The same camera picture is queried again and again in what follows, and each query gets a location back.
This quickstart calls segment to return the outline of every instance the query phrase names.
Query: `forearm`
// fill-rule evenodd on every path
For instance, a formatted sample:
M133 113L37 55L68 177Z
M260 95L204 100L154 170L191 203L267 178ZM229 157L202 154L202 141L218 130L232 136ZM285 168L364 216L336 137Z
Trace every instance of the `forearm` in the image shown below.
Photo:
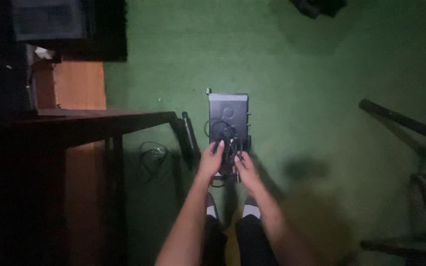
M287 225L277 201L261 184L252 195L261 212L267 238L280 265L315 265L314 258L299 232Z
M195 177L169 236L162 246L156 265L199 265L206 219L205 196L208 178Z

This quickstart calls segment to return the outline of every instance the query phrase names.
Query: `black pants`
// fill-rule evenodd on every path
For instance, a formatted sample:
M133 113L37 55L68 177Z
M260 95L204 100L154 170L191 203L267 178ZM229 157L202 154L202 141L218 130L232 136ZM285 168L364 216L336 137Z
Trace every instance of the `black pants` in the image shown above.
M220 229L218 220L211 215L206 218L203 266L225 265L224 248L226 236ZM261 221L254 215L247 215L236 222L236 237L240 246L242 266L276 266Z

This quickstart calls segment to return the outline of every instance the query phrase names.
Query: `hand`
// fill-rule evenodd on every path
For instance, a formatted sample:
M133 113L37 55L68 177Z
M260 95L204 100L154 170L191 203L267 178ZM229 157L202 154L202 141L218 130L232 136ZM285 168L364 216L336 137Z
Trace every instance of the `hand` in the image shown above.
M203 152L200 166L198 167L197 178L207 179L208 182L218 172L221 166L223 157L224 141L221 141L216 149L216 154L213 154L212 149L215 142L210 143L208 148Z
M253 196L257 189L263 187L263 184L249 154L243 151L242 158L243 160L241 161L238 156L235 156L234 164L236 165L236 169L240 172L242 183Z

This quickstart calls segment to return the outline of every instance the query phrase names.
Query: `person's right hand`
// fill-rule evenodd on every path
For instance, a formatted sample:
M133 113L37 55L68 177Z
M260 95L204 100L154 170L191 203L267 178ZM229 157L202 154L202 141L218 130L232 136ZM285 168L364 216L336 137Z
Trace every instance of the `person's right hand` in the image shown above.
M257 189L263 186L262 181L249 154L243 151L242 158L243 160L241 161L238 156L235 156L234 164L236 165L236 169L240 172L242 183L249 190L249 193L253 195Z

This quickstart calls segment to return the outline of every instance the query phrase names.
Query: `green floor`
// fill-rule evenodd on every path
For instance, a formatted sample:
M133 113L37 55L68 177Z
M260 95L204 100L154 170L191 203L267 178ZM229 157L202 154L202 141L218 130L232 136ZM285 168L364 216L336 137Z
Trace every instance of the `green floor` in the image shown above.
M105 64L107 104L187 111L204 149L205 88L248 93L264 178L323 264L354 257L399 265L396 257L357 253L358 242L412 229L408 178L421 160L357 104L368 98L426 123L426 0L348 2L336 18L311 20L287 0L130 0L129 56ZM173 170L152 180L137 171L144 141L178 151L168 125L125 137L131 265L153 264L178 213ZM175 171L188 188L191 174L183 165ZM242 185L233 205L222 189L210 190L229 225L223 213L237 205L238 217ZM229 265L239 264L237 250L231 240Z

